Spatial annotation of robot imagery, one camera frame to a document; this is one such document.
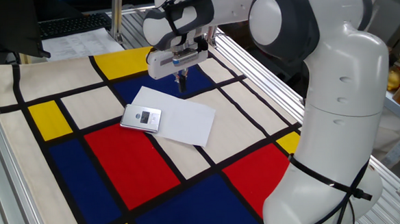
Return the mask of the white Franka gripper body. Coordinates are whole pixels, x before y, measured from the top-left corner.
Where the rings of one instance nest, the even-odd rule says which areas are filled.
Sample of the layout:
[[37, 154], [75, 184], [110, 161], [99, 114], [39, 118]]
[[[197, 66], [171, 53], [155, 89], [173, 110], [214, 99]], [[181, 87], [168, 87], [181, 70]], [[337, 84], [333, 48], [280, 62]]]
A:
[[154, 51], [147, 56], [148, 72], [153, 79], [161, 79], [207, 60], [208, 51], [187, 48], [174, 53]]

